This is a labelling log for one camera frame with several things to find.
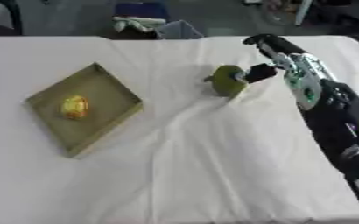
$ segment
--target shallow tray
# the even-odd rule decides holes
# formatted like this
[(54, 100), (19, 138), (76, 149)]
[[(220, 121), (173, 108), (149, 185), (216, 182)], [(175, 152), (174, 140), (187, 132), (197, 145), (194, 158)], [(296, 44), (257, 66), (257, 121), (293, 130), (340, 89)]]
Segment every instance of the shallow tray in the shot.
[[(88, 113), (80, 120), (66, 119), (60, 113), (61, 103), (72, 95), (88, 100)], [(140, 98), (96, 63), (27, 101), (70, 157), (85, 152), (87, 146), (142, 108)]]

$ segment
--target table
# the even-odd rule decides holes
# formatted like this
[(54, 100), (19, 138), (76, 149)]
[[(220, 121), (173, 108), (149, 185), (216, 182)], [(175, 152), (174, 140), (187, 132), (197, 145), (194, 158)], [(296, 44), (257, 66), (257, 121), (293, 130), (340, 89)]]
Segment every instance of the table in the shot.
[[(359, 223), (281, 76), (232, 101), (201, 81), (267, 61), (242, 39), (0, 38), (0, 223)], [(358, 43), (290, 40), (359, 93)], [(66, 158), (25, 98), (93, 62), (144, 111)]]

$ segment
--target yellow fruit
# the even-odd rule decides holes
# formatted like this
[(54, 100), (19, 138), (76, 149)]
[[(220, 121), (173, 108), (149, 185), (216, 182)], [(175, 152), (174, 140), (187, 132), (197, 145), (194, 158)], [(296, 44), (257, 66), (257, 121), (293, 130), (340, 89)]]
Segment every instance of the yellow fruit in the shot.
[(61, 105), (61, 114), (69, 119), (81, 119), (87, 115), (88, 102), (81, 95), (66, 98)]

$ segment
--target robotic arm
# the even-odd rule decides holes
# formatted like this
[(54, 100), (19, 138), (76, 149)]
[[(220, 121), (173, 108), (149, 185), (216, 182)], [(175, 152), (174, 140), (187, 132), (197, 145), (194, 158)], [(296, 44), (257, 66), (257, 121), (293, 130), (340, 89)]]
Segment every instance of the robotic arm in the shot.
[(285, 70), (285, 82), (314, 140), (359, 199), (359, 96), (319, 59), (284, 38), (261, 34), (243, 43), (256, 46), (271, 64), (253, 66), (234, 79), (251, 83)]

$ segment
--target white sheet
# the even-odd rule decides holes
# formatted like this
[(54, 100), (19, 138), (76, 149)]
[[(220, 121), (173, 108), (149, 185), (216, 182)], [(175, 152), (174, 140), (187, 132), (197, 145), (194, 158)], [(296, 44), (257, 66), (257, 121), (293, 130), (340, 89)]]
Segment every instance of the white sheet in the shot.
[[(0, 38), (0, 223), (359, 223), (281, 76), (233, 101), (202, 83), (267, 61), (242, 39)], [(359, 93), (359, 44), (290, 40)], [(66, 158), (24, 100), (95, 61), (144, 111)]]

